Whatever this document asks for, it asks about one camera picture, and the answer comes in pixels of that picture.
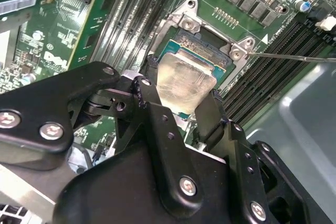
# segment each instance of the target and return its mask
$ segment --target electrolytic capacitor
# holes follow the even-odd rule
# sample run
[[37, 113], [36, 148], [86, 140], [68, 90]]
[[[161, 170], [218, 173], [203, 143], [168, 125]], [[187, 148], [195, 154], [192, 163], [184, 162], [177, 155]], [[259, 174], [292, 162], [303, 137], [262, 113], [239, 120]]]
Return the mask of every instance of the electrolytic capacitor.
[[29, 85], [34, 81], [36, 81], [36, 76], [33, 73], [25, 74], [20, 80], [21, 84], [24, 86]]
[[310, 10], [311, 5], [309, 2], [307, 1], [303, 1], [303, 0], [296, 0], [294, 2], [294, 7], [296, 10], [298, 10], [301, 13], [306, 13], [307, 11]]

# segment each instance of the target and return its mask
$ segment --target metal panel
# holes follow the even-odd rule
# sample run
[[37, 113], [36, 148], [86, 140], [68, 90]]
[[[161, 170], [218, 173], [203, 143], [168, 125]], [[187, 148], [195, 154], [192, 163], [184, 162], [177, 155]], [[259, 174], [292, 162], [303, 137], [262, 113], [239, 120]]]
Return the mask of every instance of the metal panel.
[[317, 65], [246, 133], [278, 153], [336, 223], [336, 65]]

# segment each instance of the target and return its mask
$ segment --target green circuit board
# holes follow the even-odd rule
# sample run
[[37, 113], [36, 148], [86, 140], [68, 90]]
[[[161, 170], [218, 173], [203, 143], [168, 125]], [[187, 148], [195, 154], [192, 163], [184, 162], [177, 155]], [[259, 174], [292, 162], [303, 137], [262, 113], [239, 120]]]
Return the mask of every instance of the green circuit board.
[[[81, 0], [38, 0], [36, 6], [29, 7], [33, 12], [29, 21], [19, 28], [12, 64], [0, 70], [0, 93], [22, 86], [25, 74], [34, 75], [38, 81], [90, 60], [105, 61], [118, 71], [139, 70], [160, 21], [184, 1], [91, 0], [87, 4]], [[243, 0], [197, 1], [199, 18], [234, 41], [252, 36], [256, 52], [263, 52], [276, 41], [298, 13], [294, 7], [296, 0], [254, 0], [253, 7], [247, 11], [243, 10]], [[333, 8], [336, 6], [336, 0], [305, 1], [311, 6], [322, 2]], [[253, 11], [261, 6], [271, 14], [271, 22], [265, 20], [266, 14], [259, 16]], [[171, 28], [155, 54], [160, 55], [177, 32], [176, 28]], [[324, 50], [320, 57], [325, 57], [330, 50], [331, 47]], [[226, 69], [216, 87], [233, 68]], [[107, 136], [112, 138], [113, 133], [113, 119], [103, 118], [80, 130], [76, 136], [82, 138], [85, 147], [94, 150], [97, 143], [104, 142]]]

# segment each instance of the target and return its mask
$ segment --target white label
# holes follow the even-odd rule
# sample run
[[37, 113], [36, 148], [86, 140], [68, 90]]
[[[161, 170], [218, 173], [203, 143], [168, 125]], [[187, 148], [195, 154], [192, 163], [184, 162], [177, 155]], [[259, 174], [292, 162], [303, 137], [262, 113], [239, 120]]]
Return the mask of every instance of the white label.
[[0, 15], [34, 6], [36, 0], [9, 0], [0, 3]]
[[268, 45], [268, 34], [266, 34], [266, 35], [264, 36], [264, 38], [262, 38], [261, 41], [262, 41], [263, 43], [265, 43], [265, 44]]

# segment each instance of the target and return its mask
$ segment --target sticker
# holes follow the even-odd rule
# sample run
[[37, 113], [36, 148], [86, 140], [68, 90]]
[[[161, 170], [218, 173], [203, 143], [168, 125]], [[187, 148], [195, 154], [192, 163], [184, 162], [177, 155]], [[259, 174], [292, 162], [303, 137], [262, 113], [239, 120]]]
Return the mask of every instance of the sticker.
[[0, 3], [0, 15], [34, 6], [36, 0], [9, 0]]

